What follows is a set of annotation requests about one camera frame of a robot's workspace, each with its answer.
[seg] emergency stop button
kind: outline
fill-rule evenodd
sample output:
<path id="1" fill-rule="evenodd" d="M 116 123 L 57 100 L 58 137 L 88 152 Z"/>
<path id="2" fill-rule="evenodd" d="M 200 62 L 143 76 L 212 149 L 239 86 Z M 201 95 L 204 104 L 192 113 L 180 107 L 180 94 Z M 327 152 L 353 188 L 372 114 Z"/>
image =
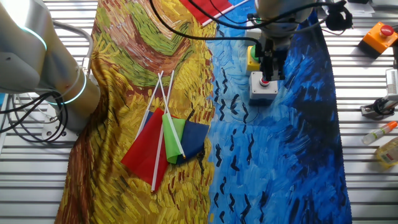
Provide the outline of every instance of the emergency stop button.
<path id="1" fill-rule="evenodd" d="M 389 37 L 389 36 L 391 36 L 391 35 L 394 34 L 394 29 L 393 29 L 391 26 L 388 26 L 388 25 L 382 26 L 382 27 L 380 28 L 380 31 L 381 31 L 380 34 L 381 34 L 383 37 Z"/>

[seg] green flag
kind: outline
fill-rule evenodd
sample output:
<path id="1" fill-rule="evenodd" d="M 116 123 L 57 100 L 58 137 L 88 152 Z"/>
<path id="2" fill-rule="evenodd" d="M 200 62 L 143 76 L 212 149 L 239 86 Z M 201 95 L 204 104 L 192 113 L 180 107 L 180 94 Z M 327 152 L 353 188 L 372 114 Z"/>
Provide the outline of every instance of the green flag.
<path id="1" fill-rule="evenodd" d="M 185 120 L 171 118 L 170 114 L 164 114 L 162 119 L 167 161 L 176 164 L 178 156 L 182 154 L 181 138 Z"/>

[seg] yellow bottle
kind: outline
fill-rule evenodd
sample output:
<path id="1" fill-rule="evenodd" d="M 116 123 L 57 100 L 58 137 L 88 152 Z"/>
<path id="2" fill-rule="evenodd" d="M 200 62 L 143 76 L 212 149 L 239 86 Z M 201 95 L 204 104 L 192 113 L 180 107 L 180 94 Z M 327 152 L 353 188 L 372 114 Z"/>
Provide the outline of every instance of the yellow bottle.
<path id="1" fill-rule="evenodd" d="M 398 164 L 398 137 L 376 150 L 377 158 L 386 166 Z"/>

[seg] bottle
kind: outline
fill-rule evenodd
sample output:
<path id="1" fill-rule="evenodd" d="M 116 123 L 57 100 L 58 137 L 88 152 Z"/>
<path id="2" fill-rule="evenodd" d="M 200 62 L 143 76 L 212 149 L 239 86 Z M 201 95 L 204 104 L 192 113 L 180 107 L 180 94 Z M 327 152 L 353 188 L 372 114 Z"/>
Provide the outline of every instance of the bottle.
<path id="1" fill-rule="evenodd" d="M 362 138 L 362 142 L 365 145 L 371 144 L 372 142 L 376 141 L 377 139 L 383 137 L 385 134 L 392 131 L 394 128 L 397 127 L 396 121 L 391 121 L 390 123 L 384 125 L 383 127 L 372 131 L 371 133 L 367 134 L 365 137 Z"/>
<path id="2" fill-rule="evenodd" d="M 398 164 L 398 137 L 380 146 L 376 150 L 376 157 L 387 167 Z"/>

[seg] orange cap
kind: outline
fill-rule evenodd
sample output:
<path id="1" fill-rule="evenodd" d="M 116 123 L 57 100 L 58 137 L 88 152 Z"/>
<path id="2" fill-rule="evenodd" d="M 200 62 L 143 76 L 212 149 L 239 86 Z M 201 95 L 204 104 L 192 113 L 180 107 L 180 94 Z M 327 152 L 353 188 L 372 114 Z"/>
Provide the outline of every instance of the orange cap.
<path id="1" fill-rule="evenodd" d="M 391 121 L 390 123 L 387 124 L 390 127 L 390 130 L 393 130 L 398 126 L 397 121 Z"/>

